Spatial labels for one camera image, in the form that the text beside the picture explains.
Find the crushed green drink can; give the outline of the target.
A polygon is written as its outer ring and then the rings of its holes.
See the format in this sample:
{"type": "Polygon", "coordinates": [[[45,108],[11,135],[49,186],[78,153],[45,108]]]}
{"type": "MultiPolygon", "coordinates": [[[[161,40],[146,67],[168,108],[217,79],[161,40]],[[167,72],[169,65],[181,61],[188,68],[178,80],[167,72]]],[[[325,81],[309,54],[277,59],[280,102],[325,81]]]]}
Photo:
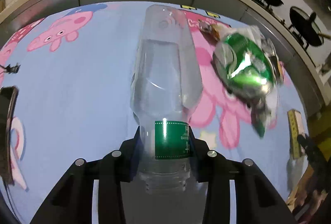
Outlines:
{"type": "Polygon", "coordinates": [[[277,121],[284,73],[271,39],[258,26],[212,27],[216,40],[214,69],[225,87],[250,105],[251,122],[260,137],[277,121]]]}

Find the Peppa Pig blue tablecloth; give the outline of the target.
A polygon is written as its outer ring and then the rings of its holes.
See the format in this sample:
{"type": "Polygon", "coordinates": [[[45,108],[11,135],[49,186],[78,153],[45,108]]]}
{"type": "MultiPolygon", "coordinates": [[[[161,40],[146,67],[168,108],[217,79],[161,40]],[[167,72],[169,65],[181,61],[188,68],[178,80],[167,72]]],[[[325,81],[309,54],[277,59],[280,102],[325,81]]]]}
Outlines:
{"type": "MultiPolygon", "coordinates": [[[[1,49],[1,63],[20,64],[1,76],[19,93],[12,126],[15,184],[1,192],[20,222],[29,223],[56,182],[78,158],[98,160],[130,139],[137,128],[130,84],[149,2],[91,4],[66,10],[18,30],[1,49]]],[[[227,93],[208,60],[213,48],[198,21],[242,22],[195,10],[188,24],[204,81],[202,106],[190,122],[194,135],[225,157],[250,158],[287,199],[307,167],[291,160],[287,112],[303,111],[289,76],[279,89],[277,122],[260,138],[250,109],[227,93]]]]}

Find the dark red snack wrapper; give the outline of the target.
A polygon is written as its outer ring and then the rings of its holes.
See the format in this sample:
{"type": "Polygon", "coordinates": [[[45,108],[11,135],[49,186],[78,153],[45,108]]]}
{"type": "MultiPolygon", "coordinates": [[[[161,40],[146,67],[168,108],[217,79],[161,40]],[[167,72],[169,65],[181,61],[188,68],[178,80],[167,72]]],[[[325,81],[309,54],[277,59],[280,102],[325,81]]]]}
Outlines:
{"type": "Polygon", "coordinates": [[[212,37],[216,41],[219,41],[221,39],[221,31],[223,27],[218,24],[208,24],[207,22],[203,20],[198,20],[199,23],[199,30],[203,32],[204,34],[212,37]]]}

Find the black wok with lid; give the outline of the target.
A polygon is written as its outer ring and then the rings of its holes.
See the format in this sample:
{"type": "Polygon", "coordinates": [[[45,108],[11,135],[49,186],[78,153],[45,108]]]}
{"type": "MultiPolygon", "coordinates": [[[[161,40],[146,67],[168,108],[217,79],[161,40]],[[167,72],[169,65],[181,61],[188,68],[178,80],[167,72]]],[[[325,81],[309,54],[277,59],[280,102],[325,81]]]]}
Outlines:
{"type": "Polygon", "coordinates": [[[289,18],[291,25],[288,30],[295,29],[291,33],[305,51],[309,46],[319,47],[324,44],[325,39],[330,40],[330,35],[322,33],[315,22],[316,12],[308,15],[297,6],[292,6],[289,10],[289,18]]]}

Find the clear plastic bottle green label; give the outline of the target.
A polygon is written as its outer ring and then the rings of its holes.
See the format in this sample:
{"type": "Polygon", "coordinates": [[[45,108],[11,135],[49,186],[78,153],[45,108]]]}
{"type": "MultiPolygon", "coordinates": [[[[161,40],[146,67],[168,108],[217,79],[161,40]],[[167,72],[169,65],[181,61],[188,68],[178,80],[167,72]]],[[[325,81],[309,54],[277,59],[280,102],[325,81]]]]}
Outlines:
{"type": "Polygon", "coordinates": [[[128,223],[190,223],[194,196],[189,121],[203,92],[183,11],[147,8],[131,82],[131,109],[143,144],[137,175],[125,188],[128,223]]]}

